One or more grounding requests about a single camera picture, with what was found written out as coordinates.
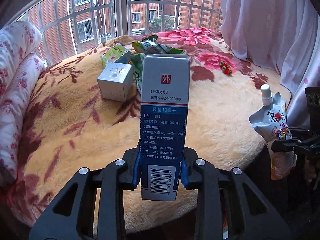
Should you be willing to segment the person's right hand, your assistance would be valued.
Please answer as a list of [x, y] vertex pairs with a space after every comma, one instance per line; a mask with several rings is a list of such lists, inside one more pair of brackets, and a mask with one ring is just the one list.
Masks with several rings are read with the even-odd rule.
[[308, 161], [306, 161], [304, 165], [304, 177], [308, 183], [311, 183], [311, 181], [317, 177], [316, 168]]

